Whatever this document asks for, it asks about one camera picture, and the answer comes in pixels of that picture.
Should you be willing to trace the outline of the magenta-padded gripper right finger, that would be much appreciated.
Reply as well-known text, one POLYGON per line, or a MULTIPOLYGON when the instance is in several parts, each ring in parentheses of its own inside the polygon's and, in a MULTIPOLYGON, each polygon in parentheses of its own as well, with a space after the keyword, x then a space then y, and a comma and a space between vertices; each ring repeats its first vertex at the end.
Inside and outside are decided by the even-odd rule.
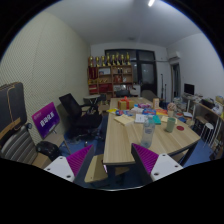
POLYGON ((156 154, 155 152, 133 143, 131 153, 144 185, 164 178, 182 169, 182 166, 173 160, 168 154, 156 154))

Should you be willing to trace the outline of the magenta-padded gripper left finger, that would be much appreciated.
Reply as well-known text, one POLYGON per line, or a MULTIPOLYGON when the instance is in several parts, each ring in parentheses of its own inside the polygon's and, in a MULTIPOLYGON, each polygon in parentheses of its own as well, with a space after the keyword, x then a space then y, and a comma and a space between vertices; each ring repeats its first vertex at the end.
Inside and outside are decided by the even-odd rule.
POLYGON ((94 154, 94 146, 89 145, 68 157, 57 157, 45 168, 45 171, 81 186, 94 154))

